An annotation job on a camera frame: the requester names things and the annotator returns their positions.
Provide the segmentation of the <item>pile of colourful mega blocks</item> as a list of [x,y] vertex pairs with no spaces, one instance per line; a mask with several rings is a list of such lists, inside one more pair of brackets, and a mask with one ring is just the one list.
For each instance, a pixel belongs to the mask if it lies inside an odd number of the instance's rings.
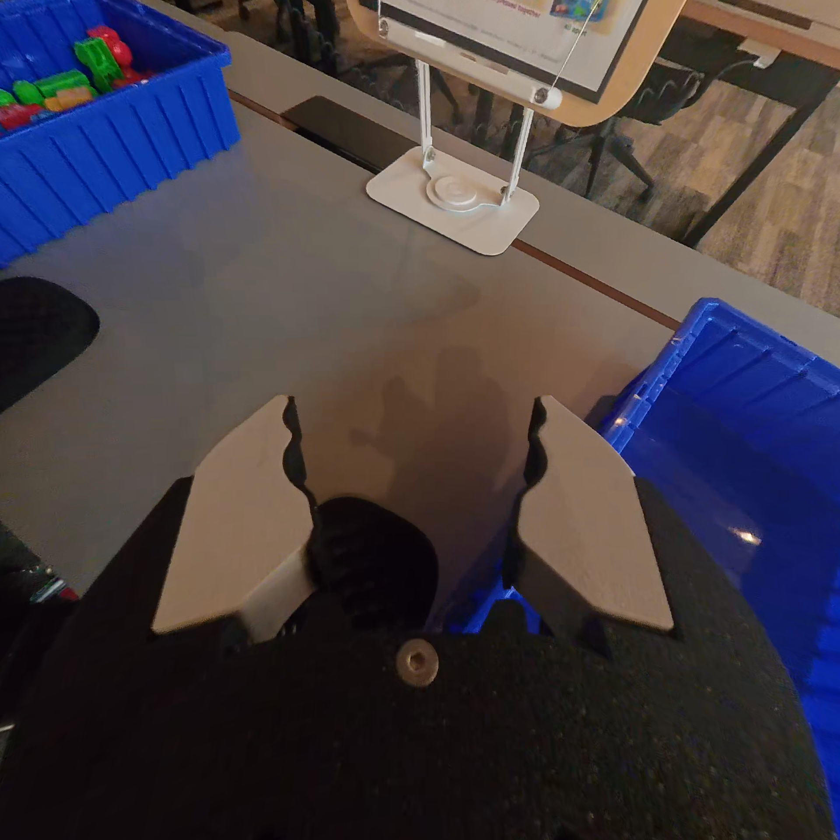
[[133,53],[106,25],[87,30],[73,45],[82,69],[36,80],[16,79],[1,90],[1,134],[6,135],[78,109],[111,92],[146,84],[152,70],[137,70]]

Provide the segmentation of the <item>large blue plastic tote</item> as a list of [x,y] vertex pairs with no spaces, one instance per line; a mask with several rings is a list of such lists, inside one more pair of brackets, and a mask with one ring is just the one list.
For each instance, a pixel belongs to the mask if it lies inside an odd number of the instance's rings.
[[703,299],[586,422],[745,596],[838,799],[838,368]]

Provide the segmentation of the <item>instruction sheet on white stand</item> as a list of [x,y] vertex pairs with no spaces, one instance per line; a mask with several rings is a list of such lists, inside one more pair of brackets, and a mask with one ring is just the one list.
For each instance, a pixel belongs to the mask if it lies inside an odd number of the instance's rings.
[[[616,115],[640,88],[685,2],[647,1],[600,101],[546,85],[466,49],[399,24],[379,2],[347,2],[360,32],[378,46],[415,61],[420,143],[374,176],[368,196],[483,256],[502,254],[539,210],[538,198],[518,188],[536,114],[569,127],[595,126]],[[432,70],[442,70],[522,106],[511,171],[502,180],[440,150],[433,138]]]

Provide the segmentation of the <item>printed instruction sheet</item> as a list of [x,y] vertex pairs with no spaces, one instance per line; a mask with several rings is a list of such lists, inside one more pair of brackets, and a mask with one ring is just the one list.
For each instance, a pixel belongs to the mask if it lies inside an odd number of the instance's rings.
[[600,101],[647,1],[391,1],[401,25],[588,102]]

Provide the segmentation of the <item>blue ribbed plastic bin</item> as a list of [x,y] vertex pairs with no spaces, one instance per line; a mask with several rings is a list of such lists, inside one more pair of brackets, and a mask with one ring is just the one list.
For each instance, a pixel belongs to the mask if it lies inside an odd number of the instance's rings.
[[2,90],[87,71],[74,47],[100,25],[153,76],[2,133],[3,268],[239,140],[224,78],[229,48],[140,2],[2,2]]

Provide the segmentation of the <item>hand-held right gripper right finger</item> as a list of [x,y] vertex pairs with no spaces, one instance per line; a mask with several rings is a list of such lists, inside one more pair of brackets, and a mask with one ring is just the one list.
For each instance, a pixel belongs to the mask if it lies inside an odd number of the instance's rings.
[[506,586],[551,634],[599,640],[606,621],[670,634],[676,622],[633,471],[550,395],[533,402],[523,479]]

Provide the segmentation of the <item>wooden desk with black legs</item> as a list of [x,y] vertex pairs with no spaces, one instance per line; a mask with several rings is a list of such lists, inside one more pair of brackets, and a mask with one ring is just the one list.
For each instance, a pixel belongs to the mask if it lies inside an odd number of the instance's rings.
[[819,109],[839,80],[838,7],[801,2],[685,2],[680,17],[714,28],[706,44],[677,24],[663,57],[686,58],[688,68],[778,102],[792,113],[721,197],[681,239],[695,248]]

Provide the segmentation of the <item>black office chair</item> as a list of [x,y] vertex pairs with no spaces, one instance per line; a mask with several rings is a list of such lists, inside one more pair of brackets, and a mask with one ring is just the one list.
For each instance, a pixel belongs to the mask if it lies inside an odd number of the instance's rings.
[[623,119],[631,119],[646,125],[660,126],[681,110],[696,104],[711,83],[710,73],[655,63],[640,88],[616,115],[596,126],[583,129],[572,140],[563,141],[563,144],[581,144],[590,151],[589,173],[583,196],[592,197],[602,159],[608,154],[644,184],[640,200],[647,201],[655,189],[655,180],[637,160],[632,140],[619,133],[618,123]]

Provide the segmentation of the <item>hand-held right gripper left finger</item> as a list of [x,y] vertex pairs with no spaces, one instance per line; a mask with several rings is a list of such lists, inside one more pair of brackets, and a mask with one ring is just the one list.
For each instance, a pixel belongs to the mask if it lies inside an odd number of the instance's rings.
[[277,395],[228,433],[193,476],[152,629],[171,634],[233,617],[253,643],[276,637],[316,591],[294,397]]

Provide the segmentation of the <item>black oval textured pad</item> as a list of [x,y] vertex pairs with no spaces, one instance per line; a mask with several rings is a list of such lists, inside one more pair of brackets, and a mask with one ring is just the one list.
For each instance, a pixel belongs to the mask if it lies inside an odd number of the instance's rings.
[[64,369],[96,339],[90,304],[56,283],[31,276],[1,281],[1,411]]
[[438,558],[426,534],[359,497],[317,505],[306,548],[308,573],[334,596],[354,629],[419,631],[438,588]]

